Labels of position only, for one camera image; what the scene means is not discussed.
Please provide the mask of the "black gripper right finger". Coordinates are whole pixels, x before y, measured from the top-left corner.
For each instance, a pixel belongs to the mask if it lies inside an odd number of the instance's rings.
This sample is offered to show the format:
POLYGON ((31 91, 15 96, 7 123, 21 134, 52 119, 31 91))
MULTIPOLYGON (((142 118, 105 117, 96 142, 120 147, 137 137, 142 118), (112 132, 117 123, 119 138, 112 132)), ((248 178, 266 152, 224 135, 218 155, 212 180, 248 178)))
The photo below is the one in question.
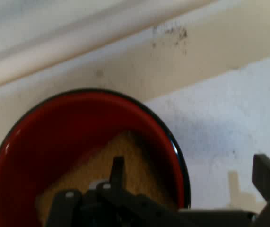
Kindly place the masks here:
POLYGON ((253 226, 270 227, 270 159, 265 154, 253 156, 252 183, 267 203, 253 226))

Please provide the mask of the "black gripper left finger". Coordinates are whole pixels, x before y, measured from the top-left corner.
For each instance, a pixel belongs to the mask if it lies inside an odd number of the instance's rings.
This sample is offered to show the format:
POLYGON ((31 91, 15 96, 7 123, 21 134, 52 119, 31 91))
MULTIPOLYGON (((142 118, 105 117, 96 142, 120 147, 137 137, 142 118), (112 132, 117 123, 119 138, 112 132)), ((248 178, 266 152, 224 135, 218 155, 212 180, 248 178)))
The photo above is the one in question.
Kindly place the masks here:
POLYGON ((110 179, 82 194, 79 190, 56 193, 47 227, 183 227, 184 220, 143 194, 125 187, 124 157, 115 157, 110 179))

